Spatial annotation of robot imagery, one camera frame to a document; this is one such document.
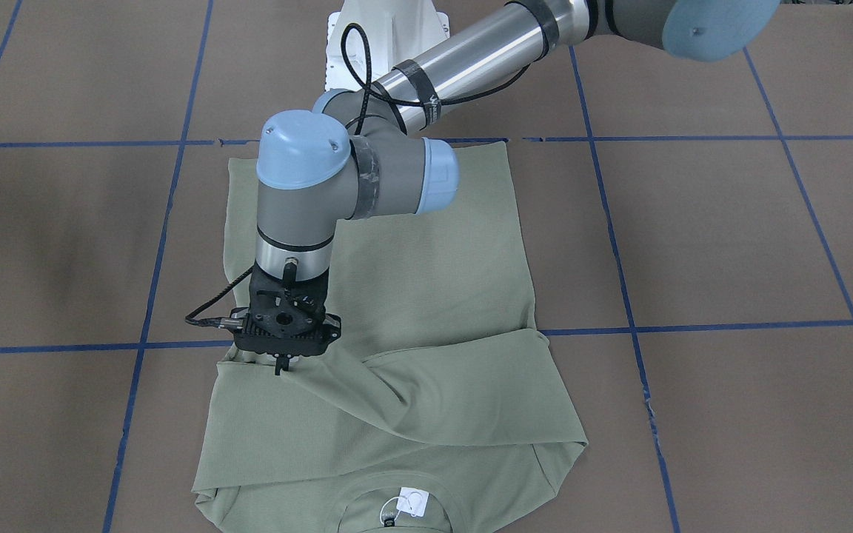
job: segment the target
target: green t-shirt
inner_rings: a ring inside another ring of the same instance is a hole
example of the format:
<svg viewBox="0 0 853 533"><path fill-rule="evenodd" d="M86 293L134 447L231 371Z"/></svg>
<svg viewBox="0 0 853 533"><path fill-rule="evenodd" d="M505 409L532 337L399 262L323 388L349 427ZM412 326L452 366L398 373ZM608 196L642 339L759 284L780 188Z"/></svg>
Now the green t-shirt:
<svg viewBox="0 0 853 533"><path fill-rule="evenodd" d="M485 533L558 493L586 438L535 330L505 145L457 154L443 212L338 223L325 355L281 377L235 349L218 365L193 491L223 531ZM253 263L257 188L230 161L230 279ZM398 515L402 488L429 492L422 517Z"/></svg>

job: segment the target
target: light blue joint cap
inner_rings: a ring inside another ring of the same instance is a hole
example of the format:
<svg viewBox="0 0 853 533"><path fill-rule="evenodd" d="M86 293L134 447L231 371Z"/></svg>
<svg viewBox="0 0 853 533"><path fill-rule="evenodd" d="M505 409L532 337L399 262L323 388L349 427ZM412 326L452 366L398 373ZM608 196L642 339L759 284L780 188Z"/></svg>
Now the light blue joint cap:
<svg viewBox="0 0 853 533"><path fill-rule="evenodd" d="M778 0L678 0L663 26L663 48L681 58L720 61L762 31Z"/></svg>
<svg viewBox="0 0 853 533"><path fill-rule="evenodd" d="M328 115L282 111L265 122L258 145L258 181L273 189L307 189L331 178L351 158L348 130Z"/></svg>
<svg viewBox="0 0 853 533"><path fill-rule="evenodd" d="M453 147L444 141L424 138L424 149L424 189L420 193L417 215L449 207L460 186L460 162Z"/></svg>
<svg viewBox="0 0 853 533"><path fill-rule="evenodd" d="M331 89L329 91L325 91L325 94L318 97L318 100L315 101L315 106L311 108L312 113L324 113L324 108L328 106L331 100L334 100L336 95L342 93L349 93L348 89Z"/></svg>

